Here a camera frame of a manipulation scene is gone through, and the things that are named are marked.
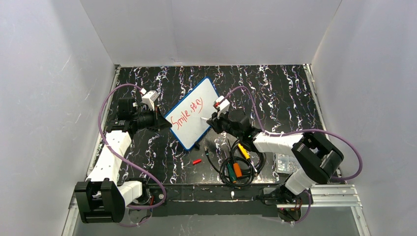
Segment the blue framed whiteboard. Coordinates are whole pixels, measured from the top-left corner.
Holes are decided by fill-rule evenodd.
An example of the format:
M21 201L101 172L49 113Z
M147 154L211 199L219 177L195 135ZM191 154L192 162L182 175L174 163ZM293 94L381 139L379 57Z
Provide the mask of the blue framed whiteboard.
M210 129L204 119L216 111L213 105L218 97L211 79L205 77L165 115L172 125L171 132L185 150L191 150Z

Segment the red marker cap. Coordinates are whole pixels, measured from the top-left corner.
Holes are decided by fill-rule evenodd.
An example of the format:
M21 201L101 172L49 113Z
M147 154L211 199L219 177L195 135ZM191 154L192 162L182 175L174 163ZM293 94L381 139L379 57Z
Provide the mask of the red marker cap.
M201 163L201 159L197 159L197 160L194 160L193 162L192 162L192 164L193 165L197 165L197 164L199 164L199 163Z

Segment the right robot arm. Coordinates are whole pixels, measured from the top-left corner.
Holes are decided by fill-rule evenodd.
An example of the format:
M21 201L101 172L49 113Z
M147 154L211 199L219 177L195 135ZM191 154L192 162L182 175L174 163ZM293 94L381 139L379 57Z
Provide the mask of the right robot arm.
M342 152L321 130L288 136L266 134L253 126L241 109L214 112L206 123L217 134L226 132L234 136L248 151L294 157L301 168L286 179L281 189L295 196L315 184L327 184L344 160Z

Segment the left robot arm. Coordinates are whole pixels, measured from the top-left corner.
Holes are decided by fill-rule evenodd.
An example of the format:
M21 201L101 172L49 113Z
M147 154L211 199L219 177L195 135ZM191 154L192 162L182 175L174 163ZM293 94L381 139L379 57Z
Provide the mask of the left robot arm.
M75 197L83 223L119 223L126 207L142 196L140 180L126 181L118 186L118 174L122 160L133 136L140 129L160 131L172 125L163 117L155 104L158 93L144 95L141 100L121 98L116 118L109 122L105 140L115 151L104 147L92 172L85 181L75 185Z

